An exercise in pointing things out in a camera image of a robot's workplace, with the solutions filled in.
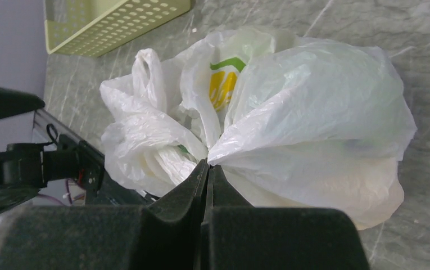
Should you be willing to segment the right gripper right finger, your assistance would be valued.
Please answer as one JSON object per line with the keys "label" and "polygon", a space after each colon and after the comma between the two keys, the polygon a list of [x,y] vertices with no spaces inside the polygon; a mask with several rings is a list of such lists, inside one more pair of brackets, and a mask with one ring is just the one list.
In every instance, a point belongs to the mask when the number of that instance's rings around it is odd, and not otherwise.
{"label": "right gripper right finger", "polygon": [[368,269],[351,219],[330,208],[256,208],[209,169],[201,269]]}

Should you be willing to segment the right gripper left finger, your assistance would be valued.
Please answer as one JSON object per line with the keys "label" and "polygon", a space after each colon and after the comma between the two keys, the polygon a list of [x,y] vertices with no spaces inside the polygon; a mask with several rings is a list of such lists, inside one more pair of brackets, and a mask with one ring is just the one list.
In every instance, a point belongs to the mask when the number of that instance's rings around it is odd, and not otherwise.
{"label": "right gripper left finger", "polygon": [[149,205],[22,206],[0,226],[0,269],[192,269],[209,165]]}

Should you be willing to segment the white plastic bag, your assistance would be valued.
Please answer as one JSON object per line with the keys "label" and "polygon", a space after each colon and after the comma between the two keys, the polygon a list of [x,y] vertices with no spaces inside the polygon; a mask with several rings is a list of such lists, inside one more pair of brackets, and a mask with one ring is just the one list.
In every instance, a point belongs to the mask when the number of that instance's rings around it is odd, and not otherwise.
{"label": "white plastic bag", "polygon": [[417,127],[379,47],[215,31],[165,61],[140,50],[99,91],[114,119],[105,169],[124,188],[162,197],[206,160],[253,206],[335,208],[360,230],[404,200],[397,169]]}

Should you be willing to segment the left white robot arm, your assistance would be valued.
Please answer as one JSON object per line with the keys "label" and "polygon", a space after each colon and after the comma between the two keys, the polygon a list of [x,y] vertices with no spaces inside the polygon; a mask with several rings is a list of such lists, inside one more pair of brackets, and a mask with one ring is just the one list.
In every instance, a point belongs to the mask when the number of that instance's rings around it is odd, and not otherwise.
{"label": "left white robot arm", "polygon": [[[0,119],[37,111],[44,101],[30,93],[0,88]],[[88,192],[101,187],[103,156],[47,125],[46,143],[13,143],[0,152],[0,214],[38,196],[48,182],[74,179]]]}

